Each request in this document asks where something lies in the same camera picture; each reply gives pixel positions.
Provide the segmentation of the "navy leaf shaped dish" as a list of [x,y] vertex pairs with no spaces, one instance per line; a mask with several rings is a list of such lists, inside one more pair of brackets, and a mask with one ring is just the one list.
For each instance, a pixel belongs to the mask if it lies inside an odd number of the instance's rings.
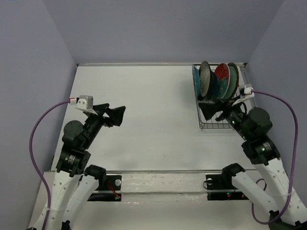
[[221,81],[215,75],[213,71],[211,71],[211,76],[213,77],[213,95],[212,99],[222,99],[223,90],[221,89]]

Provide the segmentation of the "teal scalloped plate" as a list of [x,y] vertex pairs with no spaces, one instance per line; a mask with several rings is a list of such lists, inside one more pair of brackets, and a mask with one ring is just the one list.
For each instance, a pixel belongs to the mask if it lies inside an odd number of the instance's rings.
[[198,99],[198,97],[201,94],[201,82],[200,82],[199,70],[196,68],[195,65],[192,66],[192,75],[193,75],[193,80],[194,80],[196,98]]

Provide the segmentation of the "red teal floral plate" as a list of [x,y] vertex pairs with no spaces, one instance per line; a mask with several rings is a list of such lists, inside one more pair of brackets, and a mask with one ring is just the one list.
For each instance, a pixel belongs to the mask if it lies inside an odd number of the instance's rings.
[[229,87],[229,79],[230,79],[230,69],[226,63],[219,64],[215,69],[215,75],[222,82],[221,89],[223,90],[223,97],[226,95],[226,92]]

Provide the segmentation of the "silver rimmed cream plate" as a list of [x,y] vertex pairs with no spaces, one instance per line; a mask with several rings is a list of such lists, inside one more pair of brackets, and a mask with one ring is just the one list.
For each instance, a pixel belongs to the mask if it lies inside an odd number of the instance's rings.
[[207,61],[203,61],[199,68],[201,92],[198,100],[210,100],[213,96],[213,74]]

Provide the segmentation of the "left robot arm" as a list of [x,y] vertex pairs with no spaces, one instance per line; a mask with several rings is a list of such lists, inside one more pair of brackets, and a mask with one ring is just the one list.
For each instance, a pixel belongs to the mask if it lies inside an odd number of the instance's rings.
[[109,104],[89,105],[78,99],[76,108],[87,116],[84,123],[68,122],[63,129],[63,146],[56,166],[52,187],[39,172],[47,191],[46,204],[33,230],[71,230],[77,217],[96,189],[106,185],[106,170],[96,165],[88,166],[88,152],[102,127],[120,126],[125,106],[111,109]]

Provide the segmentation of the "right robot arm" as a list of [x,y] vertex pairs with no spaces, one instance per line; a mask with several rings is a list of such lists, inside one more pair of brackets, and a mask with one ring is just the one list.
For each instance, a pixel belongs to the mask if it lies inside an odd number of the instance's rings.
[[269,114],[262,108],[254,107],[249,112],[242,111],[243,103],[234,100],[219,100],[215,103],[199,103],[206,120],[217,112],[217,121],[226,120],[243,138],[241,145],[246,157],[262,176],[270,194],[258,187],[238,163],[222,169],[218,182],[227,188],[241,191],[251,202],[269,214],[271,230],[305,230],[307,228],[307,208],[302,203],[288,178],[276,145],[267,133],[272,128]]

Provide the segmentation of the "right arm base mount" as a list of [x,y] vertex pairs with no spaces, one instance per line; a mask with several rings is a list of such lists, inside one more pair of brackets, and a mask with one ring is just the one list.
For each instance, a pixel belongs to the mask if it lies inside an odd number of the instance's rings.
[[203,187],[207,190],[208,201],[248,200],[237,188],[226,184],[221,174],[207,174]]

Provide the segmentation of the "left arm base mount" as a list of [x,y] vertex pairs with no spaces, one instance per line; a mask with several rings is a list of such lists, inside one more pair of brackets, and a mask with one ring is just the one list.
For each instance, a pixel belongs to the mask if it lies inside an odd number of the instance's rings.
[[122,200],[121,185],[121,175],[107,175],[106,181],[103,184],[99,184],[98,188],[88,198],[88,201],[120,202]]

